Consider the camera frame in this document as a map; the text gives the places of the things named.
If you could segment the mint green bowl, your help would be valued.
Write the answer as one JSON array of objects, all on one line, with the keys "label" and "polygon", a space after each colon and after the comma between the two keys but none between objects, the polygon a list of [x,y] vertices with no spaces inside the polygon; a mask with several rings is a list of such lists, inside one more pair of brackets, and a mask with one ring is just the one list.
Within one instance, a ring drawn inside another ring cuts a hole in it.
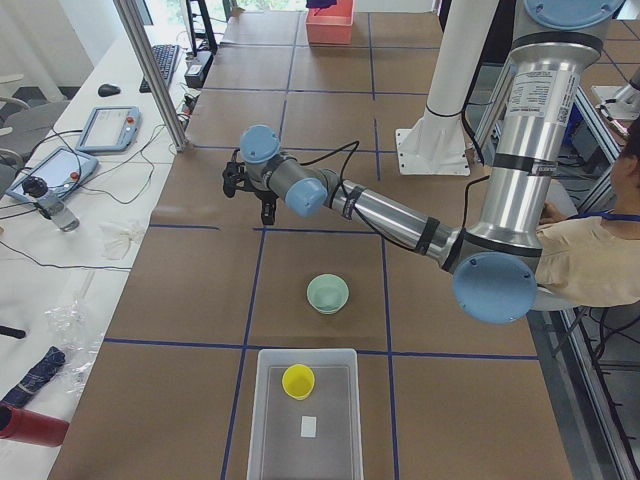
[{"label": "mint green bowl", "polygon": [[347,283],[340,276],[330,273],[314,277],[306,289],[310,306],[317,312],[332,315],[340,311],[349,299]]}]

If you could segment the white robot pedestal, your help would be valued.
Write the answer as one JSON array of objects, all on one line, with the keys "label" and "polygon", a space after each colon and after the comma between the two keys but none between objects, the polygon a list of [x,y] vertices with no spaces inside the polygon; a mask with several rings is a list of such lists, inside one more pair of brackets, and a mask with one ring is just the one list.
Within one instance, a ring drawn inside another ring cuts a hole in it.
[{"label": "white robot pedestal", "polygon": [[451,2],[424,114],[396,131],[401,174],[470,174],[463,112],[497,7],[496,1]]}]

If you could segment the crumpled clear plastic wrap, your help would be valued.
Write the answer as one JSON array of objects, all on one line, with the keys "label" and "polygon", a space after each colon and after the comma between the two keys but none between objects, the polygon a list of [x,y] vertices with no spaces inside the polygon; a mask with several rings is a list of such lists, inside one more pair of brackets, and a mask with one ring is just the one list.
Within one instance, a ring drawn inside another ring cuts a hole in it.
[{"label": "crumpled clear plastic wrap", "polygon": [[105,329],[92,323],[93,315],[84,298],[47,310],[44,318],[53,345],[65,354],[55,379],[63,390],[80,398],[102,345]]}]

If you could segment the red water bottle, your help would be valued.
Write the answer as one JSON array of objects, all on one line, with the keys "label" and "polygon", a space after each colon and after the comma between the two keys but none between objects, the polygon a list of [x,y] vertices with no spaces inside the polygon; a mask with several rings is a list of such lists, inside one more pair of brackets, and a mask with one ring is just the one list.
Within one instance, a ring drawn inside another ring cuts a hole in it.
[{"label": "red water bottle", "polygon": [[63,443],[68,428],[65,420],[1,405],[1,438],[4,440],[57,447]]}]

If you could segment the black keyboard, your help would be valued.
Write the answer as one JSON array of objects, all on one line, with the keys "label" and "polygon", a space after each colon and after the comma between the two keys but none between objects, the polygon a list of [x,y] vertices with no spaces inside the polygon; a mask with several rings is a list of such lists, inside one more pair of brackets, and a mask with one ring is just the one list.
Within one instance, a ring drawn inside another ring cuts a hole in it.
[{"label": "black keyboard", "polygon": [[158,44],[151,47],[165,86],[171,84],[181,48],[176,44]]}]

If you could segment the clear plastic storage box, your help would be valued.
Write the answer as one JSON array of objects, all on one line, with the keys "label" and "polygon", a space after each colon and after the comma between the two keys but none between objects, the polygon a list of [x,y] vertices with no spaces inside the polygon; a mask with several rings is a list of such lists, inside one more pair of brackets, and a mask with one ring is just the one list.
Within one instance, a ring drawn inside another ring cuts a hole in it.
[{"label": "clear plastic storage box", "polygon": [[[310,395],[288,395],[282,380],[301,364]],[[358,363],[353,349],[263,349],[258,354],[248,479],[362,479]]]}]

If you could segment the aluminium frame post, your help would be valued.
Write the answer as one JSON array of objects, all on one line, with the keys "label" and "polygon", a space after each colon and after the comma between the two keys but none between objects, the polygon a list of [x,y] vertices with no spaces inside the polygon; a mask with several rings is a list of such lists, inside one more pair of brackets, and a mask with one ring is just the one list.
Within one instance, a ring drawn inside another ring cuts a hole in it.
[{"label": "aluminium frame post", "polygon": [[130,40],[143,76],[147,80],[152,96],[177,152],[183,152],[187,138],[171,100],[149,42],[141,15],[134,1],[114,0],[116,11]]}]

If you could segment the black computer mouse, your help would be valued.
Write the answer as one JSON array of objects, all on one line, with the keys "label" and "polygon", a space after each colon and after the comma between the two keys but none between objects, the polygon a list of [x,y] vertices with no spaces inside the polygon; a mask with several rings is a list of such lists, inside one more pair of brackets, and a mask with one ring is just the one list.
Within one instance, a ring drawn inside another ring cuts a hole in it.
[{"label": "black computer mouse", "polygon": [[114,84],[105,83],[98,87],[97,93],[102,98],[111,97],[119,95],[121,93],[121,88]]}]

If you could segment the pink plastic bin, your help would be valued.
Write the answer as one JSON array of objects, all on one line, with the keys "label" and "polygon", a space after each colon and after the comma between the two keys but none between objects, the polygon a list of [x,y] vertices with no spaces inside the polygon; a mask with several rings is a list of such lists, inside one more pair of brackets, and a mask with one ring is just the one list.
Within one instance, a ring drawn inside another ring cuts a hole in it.
[{"label": "pink plastic bin", "polygon": [[307,9],[305,20],[310,44],[349,45],[354,22],[354,2],[338,0],[326,9]]}]

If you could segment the folded blue umbrella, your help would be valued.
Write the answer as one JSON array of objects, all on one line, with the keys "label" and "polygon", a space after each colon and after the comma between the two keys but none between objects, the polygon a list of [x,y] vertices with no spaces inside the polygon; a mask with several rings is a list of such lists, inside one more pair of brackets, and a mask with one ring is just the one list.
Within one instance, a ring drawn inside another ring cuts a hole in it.
[{"label": "folded blue umbrella", "polygon": [[24,408],[66,363],[65,353],[51,346],[43,358],[1,399],[2,404]]}]

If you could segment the purple cloth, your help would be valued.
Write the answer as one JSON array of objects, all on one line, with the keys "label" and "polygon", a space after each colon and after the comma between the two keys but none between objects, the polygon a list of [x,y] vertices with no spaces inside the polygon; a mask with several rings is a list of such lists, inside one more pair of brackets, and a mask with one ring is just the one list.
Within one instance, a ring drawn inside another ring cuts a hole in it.
[{"label": "purple cloth", "polygon": [[335,6],[338,0],[307,0],[307,9],[326,9]]}]

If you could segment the right teach pendant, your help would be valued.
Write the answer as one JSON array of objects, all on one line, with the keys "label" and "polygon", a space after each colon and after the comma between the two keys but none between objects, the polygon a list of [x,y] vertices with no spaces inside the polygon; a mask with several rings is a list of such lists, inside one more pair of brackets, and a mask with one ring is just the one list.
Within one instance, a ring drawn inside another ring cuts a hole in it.
[{"label": "right teach pendant", "polygon": [[136,106],[94,108],[76,144],[78,151],[111,154],[125,151],[137,137],[141,112]]}]

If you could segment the left teach pendant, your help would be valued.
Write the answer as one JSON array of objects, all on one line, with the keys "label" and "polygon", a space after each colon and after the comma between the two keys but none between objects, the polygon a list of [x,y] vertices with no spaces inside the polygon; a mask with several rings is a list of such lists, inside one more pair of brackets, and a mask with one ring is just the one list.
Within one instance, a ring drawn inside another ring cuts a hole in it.
[{"label": "left teach pendant", "polygon": [[42,178],[51,190],[64,199],[89,179],[98,164],[99,160],[94,156],[59,147],[25,175],[17,178],[5,193],[18,202],[30,202],[22,184],[28,176],[35,176]]}]

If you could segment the person in beige shirt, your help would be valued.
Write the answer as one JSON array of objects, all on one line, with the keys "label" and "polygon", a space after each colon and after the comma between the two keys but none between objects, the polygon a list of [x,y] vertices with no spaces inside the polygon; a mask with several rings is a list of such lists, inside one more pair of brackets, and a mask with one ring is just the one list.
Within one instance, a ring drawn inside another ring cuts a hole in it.
[{"label": "person in beige shirt", "polygon": [[616,194],[604,216],[570,218],[550,202],[537,237],[543,252],[537,283],[574,305],[611,307],[639,301],[639,147],[629,142],[611,171]]}]

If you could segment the yellow plastic cup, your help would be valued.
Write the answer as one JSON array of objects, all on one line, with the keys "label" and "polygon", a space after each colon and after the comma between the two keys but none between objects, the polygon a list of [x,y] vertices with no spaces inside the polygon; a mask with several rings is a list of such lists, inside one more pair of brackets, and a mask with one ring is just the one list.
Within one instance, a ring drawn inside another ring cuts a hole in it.
[{"label": "yellow plastic cup", "polygon": [[294,364],[284,371],[281,385],[289,397],[302,401],[307,399],[314,389],[315,374],[307,365]]}]

